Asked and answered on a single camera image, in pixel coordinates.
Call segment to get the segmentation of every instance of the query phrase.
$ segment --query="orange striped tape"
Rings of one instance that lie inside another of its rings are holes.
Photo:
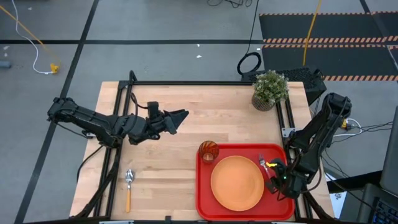
[[[304,48],[303,44],[265,44],[262,48]],[[384,44],[309,44],[308,48],[386,47]]]
[[[309,38],[308,43],[331,44],[331,43],[384,43],[385,41],[397,41],[397,36],[389,37],[330,37],[330,38]],[[267,44],[304,44],[307,38],[268,38],[262,40]]]
[[[398,11],[374,11],[372,12],[372,15],[377,14],[377,13],[397,13]]]
[[[370,12],[321,12],[318,15],[370,15]],[[301,16],[313,15],[313,12],[304,13],[260,13],[259,16]]]
[[[324,81],[398,81],[398,75],[325,75]]]

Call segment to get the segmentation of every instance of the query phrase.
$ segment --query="red tray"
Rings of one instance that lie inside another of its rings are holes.
[[[228,156],[244,156],[252,160],[261,170],[264,181],[267,174],[258,162],[259,153],[266,161],[280,158],[286,163],[283,149],[275,144],[219,144],[220,154],[211,164],[205,164],[197,154],[196,206],[200,216],[206,220],[286,220],[293,215],[294,203],[291,198],[277,201],[277,193],[271,194],[264,186],[264,193],[257,205],[243,212],[235,212],[222,206],[215,199],[210,187],[210,177],[215,165]]]

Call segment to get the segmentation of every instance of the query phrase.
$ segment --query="floor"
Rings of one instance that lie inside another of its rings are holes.
[[[313,12],[317,2],[260,0],[258,13]],[[395,0],[366,2],[371,11],[398,10]],[[62,67],[58,74],[47,76],[33,71],[31,45],[0,44],[0,60],[13,64],[9,70],[0,70],[0,201],[7,202],[0,210],[2,223],[16,219],[49,129],[46,112],[63,88],[93,0],[16,0],[16,4],[20,20],[38,38],[65,42],[49,45],[60,57]],[[0,5],[14,13],[11,1],[0,0]],[[223,2],[210,7],[205,0],[100,0],[87,40],[247,40],[254,6],[233,9]],[[363,12],[363,8],[359,0],[324,0],[320,11]],[[14,21],[2,12],[0,28],[0,40],[21,39],[14,30]],[[258,19],[253,39],[261,40]],[[237,42],[136,43],[85,45],[67,95],[80,105],[94,108],[101,82],[125,80],[130,69],[139,80],[239,80],[236,64],[247,49],[246,44]],[[252,45],[250,51],[259,47]],[[37,68],[50,70],[52,60],[41,49]],[[243,70],[254,64],[245,62]],[[351,98],[351,117],[362,125],[391,121],[398,105],[396,82],[326,82],[326,86],[328,91]],[[348,175],[379,170],[388,136],[389,131],[365,133],[332,145],[328,152]],[[85,145],[85,139],[63,129],[55,130],[41,174],[34,177],[38,182],[24,222],[68,217]]]

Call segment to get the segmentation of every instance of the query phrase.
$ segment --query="plant pot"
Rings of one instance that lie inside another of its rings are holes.
[[[266,102],[266,101],[258,98],[256,96],[256,94],[253,94],[253,96],[251,98],[251,103],[253,104],[255,109],[257,109],[259,111],[269,111],[275,105],[275,103]]]

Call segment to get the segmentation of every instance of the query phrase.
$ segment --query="green leaves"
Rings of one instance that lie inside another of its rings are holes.
[[[266,102],[275,103],[288,96],[287,78],[269,70],[265,74],[257,75],[257,82],[253,83],[256,96]]]

